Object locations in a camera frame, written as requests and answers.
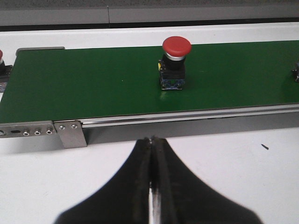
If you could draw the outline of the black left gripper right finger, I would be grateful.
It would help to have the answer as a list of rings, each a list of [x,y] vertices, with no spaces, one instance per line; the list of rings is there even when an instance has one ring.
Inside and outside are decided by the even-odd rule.
[[[167,140],[152,138],[151,188],[156,224],[260,224],[260,218],[201,181]]]

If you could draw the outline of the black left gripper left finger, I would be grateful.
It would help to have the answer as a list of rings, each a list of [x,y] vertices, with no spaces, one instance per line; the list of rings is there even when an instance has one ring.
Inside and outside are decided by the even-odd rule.
[[[151,145],[138,140],[117,173],[93,195],[61,213],[57,224],[147,224]]]

